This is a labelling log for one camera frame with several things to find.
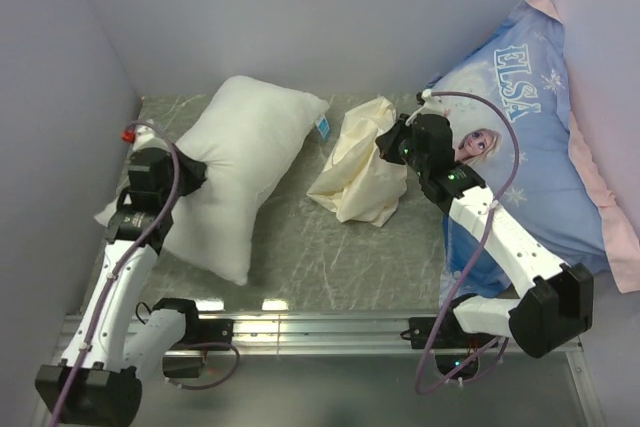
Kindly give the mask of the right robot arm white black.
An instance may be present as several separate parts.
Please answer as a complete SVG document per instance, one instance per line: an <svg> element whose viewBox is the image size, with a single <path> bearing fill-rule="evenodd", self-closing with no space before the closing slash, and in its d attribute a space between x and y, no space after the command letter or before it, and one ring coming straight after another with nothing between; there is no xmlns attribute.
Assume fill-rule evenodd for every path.
<svg viewBox="0 0 640 427"><path fill-rule="evenodd" d="M445 303L425 346L463 347L475 337L512 339L541 358L593 325L594 278L546 249L500 204L471 167L454 158L449 121L438 115L403 114L376 144L381 159L413 170L422 193L478 242L507 276L517 296L471 293Z"/></svg>

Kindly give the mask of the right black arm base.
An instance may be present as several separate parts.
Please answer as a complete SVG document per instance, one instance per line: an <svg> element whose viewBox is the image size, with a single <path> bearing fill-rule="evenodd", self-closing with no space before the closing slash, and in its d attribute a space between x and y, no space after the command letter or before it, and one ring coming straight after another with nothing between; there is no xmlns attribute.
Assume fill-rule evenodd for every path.
<svg viewBox="0 0 640 427"><path fill-rule="evenodd" d="M435 320L435 316L411 317L408 327L400 333L401 339L408 341L413 350L423 349ZM500 342L492 335L465 333L453 320L444 320L433 343L433 348L437 351L435 365L438 372L447 375L485 344L494 348Z"/></svg>

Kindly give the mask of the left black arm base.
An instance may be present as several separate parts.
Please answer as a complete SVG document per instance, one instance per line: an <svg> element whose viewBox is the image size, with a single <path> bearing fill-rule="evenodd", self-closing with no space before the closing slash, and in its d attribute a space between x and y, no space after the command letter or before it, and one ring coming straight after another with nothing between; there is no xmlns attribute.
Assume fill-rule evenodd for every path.
<svg viewBox="0 0 640 427"><path fill-rule="evenodd" d="M200 320L195 332L174 344L161 362L164 381L178 389L205 391L219 387L236 373L241 354L233 344L234 321L229 318ZM215 381L189 385L182 379L197 379L204 372L210 353L232 353L230 369Z"/></svg>

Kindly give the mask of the white pillow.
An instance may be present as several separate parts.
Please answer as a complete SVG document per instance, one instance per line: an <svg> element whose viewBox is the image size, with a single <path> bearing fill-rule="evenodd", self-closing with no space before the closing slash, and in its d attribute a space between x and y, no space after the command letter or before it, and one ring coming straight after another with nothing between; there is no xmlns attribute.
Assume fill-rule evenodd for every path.
<svg viewBox="0 0 640 427"><path fill-rule="evenodd" d="M234 76L174 144L156 134L162 148L175 146L206 165L202 186L176 201L162 250L245 285L257 212L328 109L311 93ZM120 196L96 216L107 228Z"/></svg>

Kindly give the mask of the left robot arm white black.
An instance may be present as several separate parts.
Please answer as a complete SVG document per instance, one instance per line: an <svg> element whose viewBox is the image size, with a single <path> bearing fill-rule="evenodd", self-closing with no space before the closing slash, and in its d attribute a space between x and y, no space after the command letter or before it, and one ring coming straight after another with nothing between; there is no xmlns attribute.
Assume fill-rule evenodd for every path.
<svg viewBox="0 0 640 427"><path fill-rule="evenodd" d="M201 324L192 300L164 298L142 330L129 337L131 316L146 277L173 225L181 196L195 192L206 167L175 146L134 152L129 186L107 228L103 266L85 314L55 365L43 365L35 387L50 425L129 426L144 380L174 345L195 346Z"/></svg>

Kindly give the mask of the cream pillowcase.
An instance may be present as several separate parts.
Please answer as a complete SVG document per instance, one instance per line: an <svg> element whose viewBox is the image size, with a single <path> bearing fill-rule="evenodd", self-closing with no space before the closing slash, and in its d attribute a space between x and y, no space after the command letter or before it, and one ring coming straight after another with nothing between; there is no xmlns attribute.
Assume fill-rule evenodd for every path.
<svg viewBox="0 0 640 427"><path fill-rule="evenodd" d="M407 167L384 161L376 145L395 121L396 109L385 97L346 112L338 140L307 196L341 223L383 226L407 190Z"/></svg>

